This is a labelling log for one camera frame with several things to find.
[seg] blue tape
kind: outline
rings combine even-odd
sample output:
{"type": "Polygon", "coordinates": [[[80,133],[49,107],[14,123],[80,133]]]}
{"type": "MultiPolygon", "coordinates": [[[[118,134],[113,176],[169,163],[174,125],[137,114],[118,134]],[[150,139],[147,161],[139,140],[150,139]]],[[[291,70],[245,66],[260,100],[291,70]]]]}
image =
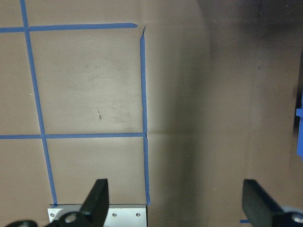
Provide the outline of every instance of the blue tape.
{"type": "Polygon", "coordinates": [[[38,32],[38,31],[82,30],[82,29],[136,28],[136,27],[138,27],[138,25],[133,23],[115,23],[115,24],[31,26],[28,29],[30,32],[38,32]]]}
{"type": "Polygon", "coordinates": [[[32,83],[33,83],[33,89],[34,89],[34,94],[35,94],[35,102],[36,102],[36,108],[37,108],[37,113],[38,113],[39,127],[40,127],[41,139],[42,139],[43,150],[44,150],[44,155],[45,155],[48,179],[49,179],[49,183],[50,183],[50,187],[51,187],[53,203],[54,203],[54,205],[56,205],[57,196],[56,196],[55,186],[54,186],[54,182],[53,182],[53,173],[52,173],[51,162],[49,159],[47,142],[46,142],[46,137],[45,137],[45,130],[44,130],[44,124],[43,124],[42,110],[41,110],[41,105],[40,105],[38,83],[37,83],[37,79],[36,79],[36,70],[35,70],[35,64],[34,64],[34,58],[33,58],[33,51],[32,51],[32,45],[30,42],[29,30],[28,30],[27,10],[26,10],[26,6],[25,6],[25,0],[20,0],[20,6],[21,6],[25,40],[26,40],[26,44],[27,44],[28,61],[29,61],[29,66],[30,66],[30,71],[31,71],[31,76],[32,76],[32,83]]]}
{"type": "Polygon", "coordinates": [[[303,95],[301,98],[301,109],[296,110],[296,115],[300,117],[299,122],[299,133],[298,133],[298,144],[297,144],[297,155],[301,157],[303,161],[303,95]]]}
{"type": "Polygon", "coordinates": [[[142,31],[140,39],[140,70],[141,70],[141,94],[142,94],[142,122],[143,122],[143,152],[144,152],[144,180],[145,180],[145,196],[146,204],[150,205],[150,186],[148,173],[148,140],[147,140],[147,101],[146,101],[146,77],[145,77],[145,27],[142,31]]]}
{"type": "Polygon", "coordinates": [[[0,27],[0,33],[24,32],[24,27],[0,27]]]}
{"type": "Polygon", "coordinates": [[[41,135],[0,135],[0,140],[41,139],[41,135]]]}
{"type": "Polygon", "coordinates": [[[241,224],[247,224],[247,223],[250,223],[250,221],[249,220],[240,220],[240,223],[241,224]]]}
{"type": "Polygon", "coordinates": [[[144,133],[46,134],[47,139],[143,137],[144,133]]]}

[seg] cardboard wall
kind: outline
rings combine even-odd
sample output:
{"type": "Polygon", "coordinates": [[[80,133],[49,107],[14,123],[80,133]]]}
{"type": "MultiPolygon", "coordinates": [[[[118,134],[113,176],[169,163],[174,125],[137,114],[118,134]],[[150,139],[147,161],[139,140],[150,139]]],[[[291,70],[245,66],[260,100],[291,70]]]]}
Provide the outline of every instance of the cardboard wall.
{"type": "MultiPolygon", "coordinates": [[[[138,25],[29,32],[47,135],[142,132],[145,26],[149,226],[243,226],[244,178],[303,208],[294,130],[301,1],[24,3],[29,27],[138,25]]],[[[19,1],[0,1],[1,28],[23,20],[19,1]]],[[[41,133],[28,44],[24,32],[1,32],[0,42],[0,225],[45,225],[53,198],[43,140],[8,139],[41,133]]],[[[147,202],[143,137],[46,142],[59,204],[82,203],[105,177],[111,203],[147,202]]]]}

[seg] dark mark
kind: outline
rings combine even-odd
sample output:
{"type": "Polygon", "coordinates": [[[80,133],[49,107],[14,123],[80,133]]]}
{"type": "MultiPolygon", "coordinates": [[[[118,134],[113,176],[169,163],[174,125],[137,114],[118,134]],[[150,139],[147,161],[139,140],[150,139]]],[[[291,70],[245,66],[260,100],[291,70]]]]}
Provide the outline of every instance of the dark mark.
{"type": "Polygon", "coordinates": [[[99,109],[97,109],[97,111],[98,111],[98,114],[99,114],[99,118],[100,118],[100,120],[101,120],[101,114],[100,114],[99,109]]]}

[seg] grid square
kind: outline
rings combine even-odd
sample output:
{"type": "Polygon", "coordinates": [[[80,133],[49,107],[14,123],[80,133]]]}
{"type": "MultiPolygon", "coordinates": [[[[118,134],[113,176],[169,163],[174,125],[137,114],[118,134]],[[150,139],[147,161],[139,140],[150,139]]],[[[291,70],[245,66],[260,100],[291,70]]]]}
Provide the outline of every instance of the grid square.
{"type": "Polygon", "coordinates": [[[0,1],[0,27],[23,27],[19,0],[0,1]]]}
{"type": "Polygon", "coordinates": [[[45,225],[52,203],[41,140],[0,142],[0,223],[32,219],[45,225]]]}
{"type": "Polygon", "coordinates": [[[26,1],[30,26],[61,24],[137,23],[139,0],[30,0],[26,1]]]}
{"type": "Polygon", "coordinates": [[[0,34],[0,135],[40,134],[23,33],[0,34]]]}
{"type": "Polygon", "coordinates": [[[108,179],[111,204],[145,204],[143,139],[48,140],[59,204],[83,203],[97,179],[108,179]]]}
{"type": "Polygon", "coordinates": [[[47,134],[142,131],[140,32],[31,32],[47,134]]]}

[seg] silver metal bracket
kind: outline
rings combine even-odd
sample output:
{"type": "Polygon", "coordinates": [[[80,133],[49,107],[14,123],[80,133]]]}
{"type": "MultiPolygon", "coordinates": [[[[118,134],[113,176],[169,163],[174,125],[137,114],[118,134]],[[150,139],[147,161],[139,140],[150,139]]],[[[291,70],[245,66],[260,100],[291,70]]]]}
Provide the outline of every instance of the silver metal bracket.
{"type": "MultiPolygon", "coordinates": [[[[58,205],[48,208],[49,221],[58,220],[63,214],[79,211],[82,205],[58,205]]],[[[109,205],[104,227],[147,227],[146,205],[109,205]]]]}

